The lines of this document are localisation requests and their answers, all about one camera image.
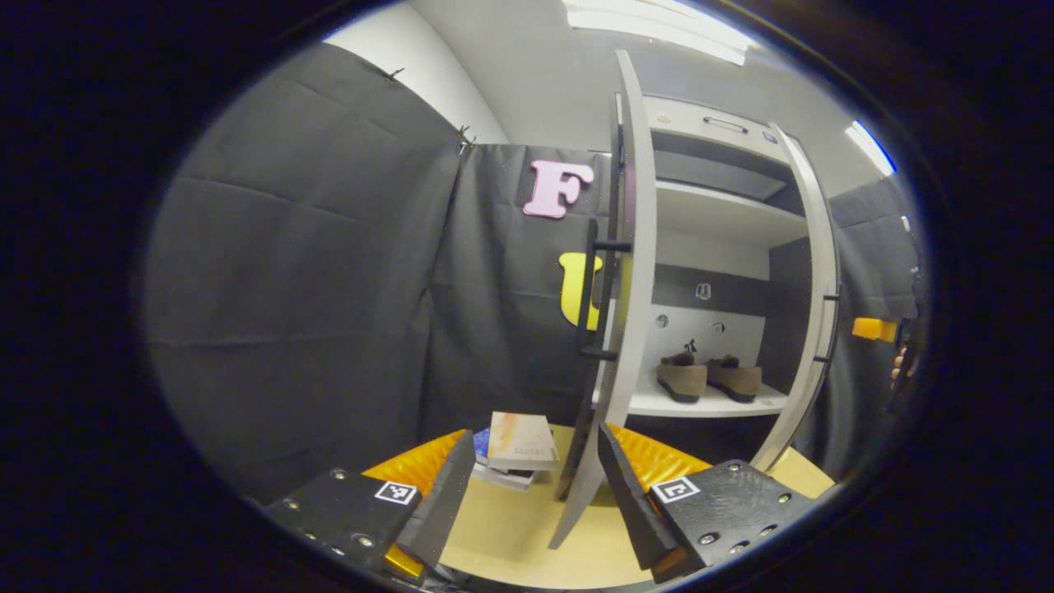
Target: ceiling light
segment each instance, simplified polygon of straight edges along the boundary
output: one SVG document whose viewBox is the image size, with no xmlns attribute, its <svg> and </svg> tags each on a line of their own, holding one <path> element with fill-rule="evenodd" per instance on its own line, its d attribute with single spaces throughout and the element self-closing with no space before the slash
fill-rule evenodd
<svg viewBox="0 0 1054 593">
<path fill-rule="evenodd" d="M 674 0 L 564 0 L 572 28 L 596 28 L 675 43 L 743 65 L 749 37 Z"/>
<path fill-rule="evenodd" d="M 860 146 L 860 150 L 875 163 L 875 166 L 882 173 L 883 177 L 887 177 L 896 171 L 896 166 L 893 165 L 893 161 L 882 150 L 882 146 L 878 144 L 875 137 L 871 135 L 871 132 L 863 126 L 859 121 L 854 121 L 852 125 L 845 129 L 845 134 L 853 140 L 856 145 Z"/>
</svg>

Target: table surface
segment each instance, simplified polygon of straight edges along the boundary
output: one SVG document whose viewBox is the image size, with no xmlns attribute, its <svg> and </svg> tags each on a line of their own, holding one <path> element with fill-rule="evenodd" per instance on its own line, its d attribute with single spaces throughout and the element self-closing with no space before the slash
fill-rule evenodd
<svg viewBox="0 0 1054 593">
<path fill-rule="evenodd" d="M 573 429 L 553 426 L 561 459 Z M 788 450 L 769 472 L 784 486 L 819 496 L 834 485 Z M 559 550 L 548 543 L 564 503 L 555 499 L 560 472 L 544 472 L 527 492 L 470 477 L 440 561 L 469 574 L 545 589 L 597 589 L 651 580 L 637 564 L 629 534 L 611 491 L 601 487 Z"/>
</svg>

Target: ceiling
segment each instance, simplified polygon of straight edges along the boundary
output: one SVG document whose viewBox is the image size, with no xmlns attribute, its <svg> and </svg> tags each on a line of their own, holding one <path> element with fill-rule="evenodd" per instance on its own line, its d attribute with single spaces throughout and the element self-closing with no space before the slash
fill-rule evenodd
<svg viewBox="0 0 1054 593">
<path fill-rule="evenodd" d="M 879 177 L 844 133 L 855 119 L 761 47 L 743 66 L 659 40 L 571 29 L 561 0 L 410 0 L 450 46 L 510 142 L 608 151 L 614 50 L 645 94 L 692 100 L 797 137 L 829 197 Z"/>
</svg>

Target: drawer handle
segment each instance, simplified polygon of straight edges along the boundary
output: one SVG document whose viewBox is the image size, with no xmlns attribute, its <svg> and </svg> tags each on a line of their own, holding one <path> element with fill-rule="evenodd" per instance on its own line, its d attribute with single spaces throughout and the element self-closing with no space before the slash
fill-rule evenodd
<svg viewBox="0 0 1054 593">
<path fill-rule="evenodd" d="M 733 123 L 731 121 L 718 119 L 717 117 L 709 117 L 709 116 L 704 117 L 703 122 L 709 123 L 711 125 L 717 125 L 718 127 L 724 127 L 725 130 L 731 130 L 733 132 L 742 132 L 743 134 L 746 134 L 748 132 L 746 127 L 743 127 L 739 123 Z"/>
</svg>

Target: cabinet shelf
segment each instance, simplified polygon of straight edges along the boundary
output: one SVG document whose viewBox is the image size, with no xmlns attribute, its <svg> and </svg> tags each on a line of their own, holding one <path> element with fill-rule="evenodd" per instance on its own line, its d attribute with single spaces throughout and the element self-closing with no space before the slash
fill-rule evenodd
<svg viewBox="0 0 1054 593">
<path fill-rule="evenodd" d="M 600 390 L 593 390 L 592 403 L 597 407 Z M 744 404 L 731 401 L 728 396 L 707 386 L 706 392 L 696 403 L 674 401 L 652 374 L 641 374 L 629 400 L 630 416 L 661 416 L 666 418 L 737 418 L 779 414 L 787 397 L 768 386 L 762 386 L 754 402 Z"/>
<path fill-rule="evenodd" d="M 808 235 L 804 216 L 707 187 L 656 181 L 659 232 L 669 229 L 770 249 Z"/>
</svg>

